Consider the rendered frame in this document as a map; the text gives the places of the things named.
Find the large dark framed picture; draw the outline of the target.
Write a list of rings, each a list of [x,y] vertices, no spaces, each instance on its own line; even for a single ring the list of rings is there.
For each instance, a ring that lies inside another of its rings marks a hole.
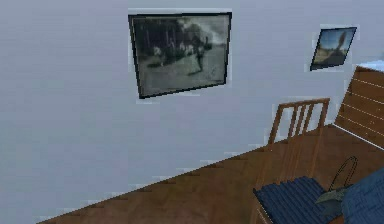
[[[130,14],[132,57],[141,99],[224,85],[232,14]]]

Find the wooden chair with blue seat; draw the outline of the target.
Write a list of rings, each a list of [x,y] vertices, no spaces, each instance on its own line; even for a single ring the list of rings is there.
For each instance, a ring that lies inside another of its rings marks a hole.
[[[342,215],[340,203],[336,199],[328,202],[318,202],[326,191],[313,178],[314,169],[319,153],[319,144],[324,129],[325,118],[329,106],[329,98],[303,100],[282,103],[278,106],[276,116],[268,139],[267,149],[264,151],[269,158],[273,152],[272,145],[278,132],[283,111],[292,108],[290,127],[288,130],[288,149],[297,149],[297,158],[293,165],[296,171],[301,153],[301,140],[307,136],[307,128],[314,107],[322,105],[314,146],[311,148],[310,169],[307,176],[279,179],[277,183],[264,185],[266,171],[270,168],[268,158],[263,163],[260,172],[260,187],[253,189],[253,193],[260,203],[261,209],[268,216],[272,224],[329,224]]]

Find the small blue framed picture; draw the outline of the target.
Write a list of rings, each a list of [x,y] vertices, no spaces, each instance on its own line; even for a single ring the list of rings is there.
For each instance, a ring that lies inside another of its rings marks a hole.
[[[310,70],[343,65],[356,31],[356,27],[322,28],[316,43]]]

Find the grey green flat object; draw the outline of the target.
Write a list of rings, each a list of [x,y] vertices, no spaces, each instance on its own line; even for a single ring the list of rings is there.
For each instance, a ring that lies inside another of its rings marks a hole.
[[[316,200],[316,204],[327,203],[332,201],[341,202],[348,191],[347,188],[340,188],[323,193]]]

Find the brown wooden chest of drawers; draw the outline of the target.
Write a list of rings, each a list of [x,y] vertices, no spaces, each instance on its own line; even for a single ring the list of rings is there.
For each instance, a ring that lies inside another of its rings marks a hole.
[[[335,125],[384,149],[384,60],[356,66]]]

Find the blue rounded cushion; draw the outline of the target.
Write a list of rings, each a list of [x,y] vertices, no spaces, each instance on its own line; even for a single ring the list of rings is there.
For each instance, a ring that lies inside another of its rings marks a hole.
[[[344,224],[384,224],[384,167],[353,184],[341,207]]]

